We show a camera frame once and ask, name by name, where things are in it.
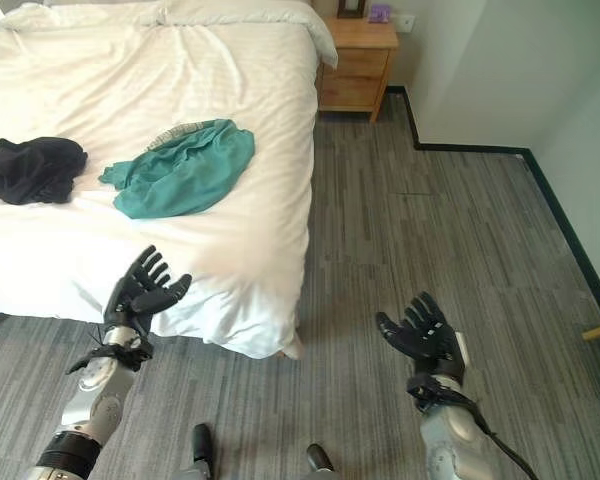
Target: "striped carpet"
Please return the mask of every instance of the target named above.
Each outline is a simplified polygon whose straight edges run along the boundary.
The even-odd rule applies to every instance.
[[[416,152],[388,95],[376,125],[323,116],[305,285],[301,362],[250,360],[197,339],[154,338],[123,424],[94,479],[166,479],[189,433],[212,425],[220,479],[299,479],[321,442],[345,479],[425,479],[409,362],[372,323],[419,290],[467,338],[466,392],[543,480],[600,479],[600,314],[524,162]],[[88,324],[0,325],[0,479],[35,461],[75,387],[63,370]],[[498,478],[525,478],[491,446]]]

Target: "purple object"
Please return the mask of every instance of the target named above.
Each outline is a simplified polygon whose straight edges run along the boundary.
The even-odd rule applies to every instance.
[[[371,5],[369,23],[389,23],[391,7],[385,4]]]

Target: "nightstand drawer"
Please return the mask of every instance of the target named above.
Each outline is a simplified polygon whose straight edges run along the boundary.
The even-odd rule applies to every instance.
[[[334,77],[325,75],[322,79],[320,106],[342,107],[343,110],[353,110],[348,107],[373,108],[380,88],[380,79],[365,77]]]
[[[387,64],[387,50],[377,48],[339,48],[338,69],[325,68],[325,75],[336,77],[379,78]]]

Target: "wooden nightstand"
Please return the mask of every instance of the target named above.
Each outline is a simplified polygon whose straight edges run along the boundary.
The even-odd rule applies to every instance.
[[[327,18],[338,49],[338,68],[318,72],[319,108],[331,112],[371,112],[376,121],[391,71],[398,37],[391,23],[366,18]]]

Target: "wall outlet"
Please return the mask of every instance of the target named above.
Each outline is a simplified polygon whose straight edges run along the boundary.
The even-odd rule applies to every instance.
[[[410,33],[413,30],[413,24],[416,23],[416,16],[408,13],[393,13],[391,21],[396,27],[396,32]]]

